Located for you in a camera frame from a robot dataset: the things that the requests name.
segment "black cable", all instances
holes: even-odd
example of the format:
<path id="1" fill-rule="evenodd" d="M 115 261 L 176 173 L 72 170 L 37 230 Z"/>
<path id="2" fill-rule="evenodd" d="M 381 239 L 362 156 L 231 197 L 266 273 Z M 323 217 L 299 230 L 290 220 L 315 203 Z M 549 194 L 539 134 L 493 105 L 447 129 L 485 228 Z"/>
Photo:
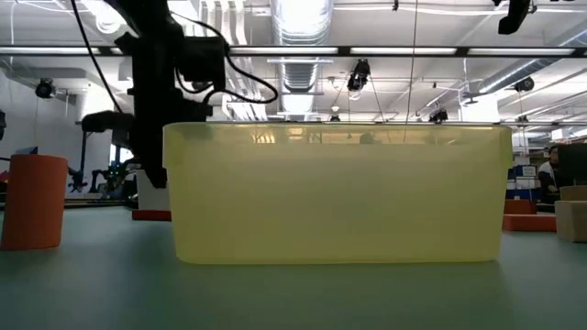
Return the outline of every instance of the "black cable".
<path id="1" fill-rule="evenodd" d="M 100 64 L 98 64 L 98 61 L 96 60 L 95 55 L 92 52 L 92 46 L 90 45 L 90 40 L 88 40 L 88 36 L 86 36 L 86 34 L 85 34 L 85 29 L 83 28 L 82 18 L 80 17 L 80 12 L 77 10 L 77 5 L 75 4 L 75 0 L 71 0 L 71 3 L 72 3 L 72 8 L 73 8 L 73 13 L 75 14 L 75 19 L 77 20 L 77 25 L 80 27 L 80 32 L 82 33 L 83 43 L 85 43 L 85 47 L 88 49 L 88 52 L 90 53 L 90 57 L 92 58 L 92 62 L 94 63 L 95 69 L 98 71 L 98 75 L 100 76 L 100 79 L 102 80 L 102 84 L 104 85 L 104 88 L 108 92 L 110 99 L 112 99 L 112 103 L 114 105 L 115 110 L 117 110 L 119 113 L 122 114 L 122 109 L 120 108 L 120 105 L 118 105 L 118 102 L 116 101 L 116 98 L 114 97 L 114 94 L 110 90 L 110 86 L 108 85 L 108 81 L 106 80 L 106 77 L 102 73 L 102 69 L 100 69 Z"/>
<path id="2" fill-rule="evenodd" d="M 177 80 L 177 83 L 180 85 L 180 87 L 182 87 L 182 90 L 186 93 L 189 93 L 189 94 L 199 94 L 201 92 L 204 92 L 208 88 L 212 87 L 212 85 L 213 85 L 211 82 L 209 82 L 204 87 L 192 91 L 192 90 L 188 89 L 187 87 L 185 87 L 185 85 L 183 84 L 182 79 L 180 77 L 180 70 L 178 68 L 175 68 L 175 79 Z"/>
<path id="3" fill-rule="evenodd" d="M 188 21 L 190 21 L 190 22 L 192 22 L 194 24 L 197 24 L 200 27 L 207 28 L 207 29 L 211 30 L 212 32 L 216 33 L 220 38 L 222 38 L 224 40 L 225 45 L 228 45 L 227 40 L 224 38 L 224 36 L 222 35 L 222 33 L 220 33 L 220 31 L 218 31 L 214 27 L 211 27 L 211 26 L 207 25 L 204 22 L 199 22 L 199 21 L 193 20 L 193 19 L 191 19 L 189 17 L 186 17 L 186 16 L 183 16 L 183 15 L 177 14 L 177 13 L 172 12 L 172 11 L 171 11 L 171 13 L 174 14 L 174 15 L 176 15 L 176 16 L 178 16 L 178 17 L 181 17 L 181 18 L 183 18 L 185 20 L 188 20 Z M 234 97 L 237 97 L 238 99 L 243 100 L 245 102 L 249 102 L 249 103 L 253 103 L 253 104 L 257 104 L 257 105 L 268 105 L 268 104 L 274 102 L 275 100 L 277 100 L 277 98 L 279 97 L 279 92 L 277 92 L 277 89 L 275 87 L 273 87 L 268 82 L 265 82 L 261 78 L 258 78 L 258 77 L 254 76 L 254 75 L 252 75 L 252 74 L 250 74 L 248 72 L 245 72 L 245 71 L 241 70 L 239 67 L 237 67 L 235 65 L 235 63 L 230 59 L 230 56 L 229 56 L 229 47 L 226 47 L 226 50 L 225 50 L 225 54 L 224 55 L 227 58 L 228 65 L 230 65 L 230 67 L 234 71 L 242 74 L 243 76 L 251 79 L 252 81 L 255 81 L 257 83 L 260 83 L 260 84 L 264 85 L 265 87 L 269 88 L 271 90 L 271 92 L 273 93 L 273 97 L 270 98 L 269 100 L 253 100 L 253 99 L 250 99 L 250 98 L 248 98 L 246 96 L 237 94 L 237 93 L 232 92 L 232 91 L 228 91 L 228 90 L 214 90 L 214 91 L 211 91 L 210 93 L 208 93 L 204 97 L 203 103 L 205 105 L 208 104 L 208 102 L 210 101 L 210 98 L 212 97 L 212 95 L 217 94 L 217 93 L 226 93 L 226 94 L 232 95 Z"/>

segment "ceiling-mounted camera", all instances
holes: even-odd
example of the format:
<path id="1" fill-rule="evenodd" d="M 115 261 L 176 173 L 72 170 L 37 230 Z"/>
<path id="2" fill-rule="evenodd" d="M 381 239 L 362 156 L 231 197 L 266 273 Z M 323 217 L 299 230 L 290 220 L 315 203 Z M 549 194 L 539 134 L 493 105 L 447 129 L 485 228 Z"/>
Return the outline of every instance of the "ceiling-mounted camera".
<path id="1" fill-rule="evenodd" d="M 500 19 L 497 33 L 501 35 L 515 33 L 526 19 L 531 2 L 532 0 L 510 1 L 507 16 Z M 502 3 L 502 0 L 493 0 L 493 3 L 498 6 Z"/>
<path id="2" fill-rule="evenodd" d="M 530 77 L 526 77 L 514 85 L 516 92 L 530 92 L 534 89 L 534 80 Z"/>
<path id="3" fill-rule="evenodd" d="M 430 118 L 428 119 L 428 122 L 442 124 L 447 120 L 449 120 L 449 114 L 447 113 L 447 110 L 445 108 L 439 108 L 430 113 Z"/>
<path id="4" fill-rule="evenodd" d="M 369 81 L 367 78 L 371 75 L 371 67 L 369 66 L 369 62 L 367 60 L 359 60 L 355 69 L 353 69 L 349 82 L 347 83 L 347 88 L 349 92 L 355 95 L 360 95 L 360 90 L 365 87 L 367 82 Z"/>
<path id="5" fill-rule="evenodd" d="M 57 89 L 53 86 L 53 80 L 51 78 L 41 78 L 35 89 L 35 95 L 42 99 L 52 99 L 56 94 Z"/>

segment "metal pipe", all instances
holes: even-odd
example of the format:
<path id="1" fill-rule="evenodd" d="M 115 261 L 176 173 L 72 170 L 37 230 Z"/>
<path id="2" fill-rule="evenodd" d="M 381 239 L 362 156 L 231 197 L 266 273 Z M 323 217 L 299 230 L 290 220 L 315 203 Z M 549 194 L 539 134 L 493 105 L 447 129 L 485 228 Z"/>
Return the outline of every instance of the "metal pipe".
<path id="1" fill-rule="evenodd" d="M 585 47 L 585 45 L 587 45 L 587 20 L 549 42 L 549 46 L 556 47 Z M 474 93 L 473 96 L 495 93 L 558 61 L 560 59 L 556 58 L 519 60 L 479 83 L 476 88 L 477 93 Z"/>
<path id="2" fill-rule="evenodd" d="M 314 46 L 326 43 L 332 20 L 333 0 L 275 0 L 271 2 L 275 43 L 280 46 Z M 319 64 L 282 64 L 282 91 L 311 93 L 316 87 Z M 312 95 L 283 95 L 286 111 L 312 109 Z"/>

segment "wire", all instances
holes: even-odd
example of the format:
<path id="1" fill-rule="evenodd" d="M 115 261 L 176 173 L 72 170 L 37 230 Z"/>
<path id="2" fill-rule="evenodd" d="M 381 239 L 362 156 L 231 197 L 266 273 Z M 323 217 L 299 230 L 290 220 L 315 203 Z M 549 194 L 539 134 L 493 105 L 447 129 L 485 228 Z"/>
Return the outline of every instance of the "wire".
<path id="1" fill-rule="evenodd" d="M 82 18 L 80 17 L 80 12 L 77 10 L 77 5 L 75 4 L 75 0 L 71 0 L 71 3 L 72 3 L 72 7 L 73 7 L 73 13 L 75 14 L 75 20 L 77 20 L 77 25 L 80 27 L 80 32 L 82 33 L 83 43 L 85 44 L 85 47 L 88 49 L 88 53 L 90 54 L 90 57 L 92 58 L 92 62 L 94 63 L 95 69 L 98 71 L 98 75 L 100 76 L 100 80 L 102 80 L 102 84 L 104 85 L 104 88 L 108 92 L 108 95 L 110 96 L 110 99 L 112 100 L 112 104 L 114 105 L 115 110 L 122 114 L 123 113 L 122 109 L 120 108 L 120 105 L 118 105 L 118 102 L 116 101 L 116 98 L 114 97 L 114 94 L 112 93 L 112 90 L 110 90 L 110 85 L 108 85 L 108 81 L 106 80 L 106 77 L 102 73 L 102 69 L 100 68 L 100 64 L 98 64 L 98 60 L 95 58 L 95 55 L 92 52 L 92 46 L 90 45 L 90 40 L 88 40 L 88 36 L 85 34 L 85 29 L 83 28 Z"/>
<path id="2" fill-rule="evenodd" d="M 410 104 L 412 103 L 412 82 L 414 81 L 414 63 L 415 63 L 415 39 L 417 37 L 417 26 L 418 26 L 418 0 L 415 0 L 415 17 L 414 17 L 414 40 L 412 48 L 412 70 L 410 71 L 410 89 L 407 95 L 407 113 L 405 114 L 405 123 L 410 118 Z"/>
<path id="3" fill-rule="evenodd" d="M 208 88 L 212 87 L 212 85 L 213 85 L 211 82 L 209 82 L 204 87 L 192 91 L 192 90 L 188 89 L 187 87 L 185 87 L 185 85 L 183 84 L 182 79 L 180 77 L 180 70 L 178 68 L 175 68 L 175 79 L 177 80 L 177 83 L 180 85 L 180 87 L 182 87 L 182 90 L 186 93 L 189 93 L 189 94 L 199 94 L 201 92 L 204 92 Z"/>
<path id="4" fill-rule="evenodd" d="M 373 86 L 373 92 L 375 93 L 375 101 L 377 101 L 377 107 L 379 107 L 379 112 L 382 115 L 382 121 L 385 122 L 385 116 L 383 115 L 382 105 L 379 103 L 379 97 L 377 96 L 377 91 L 375 90 L 375 82 L 373 82 L 373 76 L 371 78 L 371 85 Z"/>
<path id="5" fill-rule="evenodd" d="M 219 36 L 220 38 L 222 38 L 222 40 L 224 41 L 225 45 L 227 45 L 226 46 L 226 49 L 225 49 L 225 54 L 224 55 L 227 58 L 228 65 L 230 65 L 230 67 L 234 71 L 242 74 L 243 76 L 251 79 L 254 82 L 260 83 L 263 86 L 269 88 L 271 90 L 271 92 L 273 93 L 273 97 L 270 98 L 270 99 L 268 99 L 268 100 L 254 100 L 254 99 L 248 98 L 247 96 L 243 96 L 243 95 L 240 95 L 238 93 L 235 93 L 235 92 L 232 92 L 232 91 L 228 91 L 226 89 L 225 90 L 214 90 L 214 91 L 211 91 L 210 93 L 208 93 L 204 97 L 203 103 L 205 105 L 208 104 L 208 102 L 210 101 L 210 98 L 212 97 L 212 95 L 218 94 L 218 93 L 229 94 L 229 95 L 232 95 L 232 96 L 234 96 L 234 97 L 236 97 L 236 98 L 238 98 L 238 99 L 240 99 L 242 101 L 253 103 L 253 104 L 257 104 L 257 105 L 268 105 L 268 104 L 274 102 L 275 100 L 277 100 L 277 98 L 279 97 L 279 93 L 277 92 L 277 89 L 275 87 L 273 87 L 268 82 L 265 82 L 261 78 L 258 78 L 258 77 L 254 76 L 254 75 L 252 75 L 252 74 L 250 74 L 248 72 L 245 72 L 245 71 L 241 70 L 237 65 L 235 65 L 235 63 L 232 61 L 232 59 L 230 59 L 230 56 L 228 54 L 229 49 L 230 49 L 230 46 L 228 46 L 227 40 L 224 38 L 224 36 L 222 35 L 222 33 L 220 33 L 217 29 L 215 29 L 214 27 L 211 27 L 211 26 L 207 25 L 204 22 L 199 22 L 199 21 L 193 20 L 193 19 L 191 19 L 189 17 L 186 17 L 186 16 L 183 16 L 183 15 L 177 14 L 177 13 L 172 12 L 172 11 L 171 11 L 171 13 L 174 14 L 174 15 L 176 15 L 176 16 L 178 16 L 178 17 L 181 17 L 181 18 L 183 18 L 185 20 L 188 20 L 188 21 L 190 21 L 190 22 L 192 22 L 194 24 L 197 24 L 200 27 L 207 28 L 207 29 L 211 30 L 212 32 L 214 32 L 217 36 Z"/>
<path id="6" fill-rule="evenodd" d="M 46 11 L 50 11 L 50 12 L 54 12 L 54 13 L 73 13 L 73 10 L 68 10 L 68 9 L 53 9 L 53 8 L 47 8 L 46 6 L 42 6 L 42 5 L 35 5 L 35 4 L 31 4 L 29 2 L 23 2 L 23 1 L 15 1 L 15 4 L 21 4 L 21 5 L 27 5 L 27 6 L 34 6 L 38 9 L 43 9 Z M 80 10 L 79 13 L 89 13 L 89 10 L 83 9 Z"/>

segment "cardboard box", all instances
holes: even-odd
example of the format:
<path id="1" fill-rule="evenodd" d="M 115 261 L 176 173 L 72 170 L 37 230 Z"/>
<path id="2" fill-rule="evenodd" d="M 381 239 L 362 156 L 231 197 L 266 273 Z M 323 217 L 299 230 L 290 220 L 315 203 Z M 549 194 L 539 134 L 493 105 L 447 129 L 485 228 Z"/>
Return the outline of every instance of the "cardboard box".
<path id="1" fill-rule="evenodd" d="M 557 201 L 555 212 L 560 239 L 587 243 L 587 202 Z"/>
<path id="2" fill-rule="evenodd" d="M 560 188 L 561 201 L 587 201 L 587 186 Z"/>

